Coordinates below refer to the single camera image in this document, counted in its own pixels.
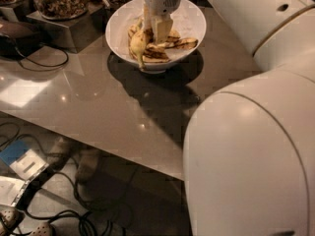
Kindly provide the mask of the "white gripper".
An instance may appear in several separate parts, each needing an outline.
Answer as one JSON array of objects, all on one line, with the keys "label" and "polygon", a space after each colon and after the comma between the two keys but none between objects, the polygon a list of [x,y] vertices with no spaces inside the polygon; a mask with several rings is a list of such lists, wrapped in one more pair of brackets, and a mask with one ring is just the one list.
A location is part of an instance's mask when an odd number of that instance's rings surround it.
[{"label": "white gripper", "polygon": [[173,19],[169,15],[178,9],[180,2],[181,0],[144,0],[144,30],[153,30],[156,44],[166,42],[173,26]]}]

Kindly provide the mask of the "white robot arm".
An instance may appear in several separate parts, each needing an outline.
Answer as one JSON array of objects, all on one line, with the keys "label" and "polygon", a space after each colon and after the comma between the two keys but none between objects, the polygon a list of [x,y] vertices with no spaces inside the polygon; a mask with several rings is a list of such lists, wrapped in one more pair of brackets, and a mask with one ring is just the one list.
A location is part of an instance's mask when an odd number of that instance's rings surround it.
[{"label": "white robot arm", "polygon": [[183,168],[194,236],[315,236],[312,0],[208,0],[261,74],[209,96]]}]

